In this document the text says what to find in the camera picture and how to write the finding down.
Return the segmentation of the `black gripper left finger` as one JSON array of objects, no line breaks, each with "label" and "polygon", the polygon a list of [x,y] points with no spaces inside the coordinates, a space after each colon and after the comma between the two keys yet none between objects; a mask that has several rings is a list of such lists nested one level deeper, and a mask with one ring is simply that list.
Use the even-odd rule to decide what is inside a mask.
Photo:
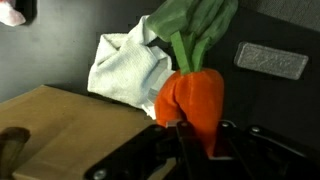
[{"label": "black gripper left finger", "polygon": [[88,168],[83,179],[148,180],[170,158],[175,158],[176,164],[162,180],[186,180],[181,150],[181,138],[186,131],[186,122],[168,127],[150,125]]}]

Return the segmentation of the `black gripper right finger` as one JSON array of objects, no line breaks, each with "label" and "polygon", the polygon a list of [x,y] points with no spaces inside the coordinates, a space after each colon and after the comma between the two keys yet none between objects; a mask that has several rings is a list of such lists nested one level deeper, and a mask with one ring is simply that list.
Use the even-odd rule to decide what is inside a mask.
[{"label": "black gripper right finger", "polygon": [[258,125],[220,121],[216,155],[223,180],[320,180],[317,150]]}]

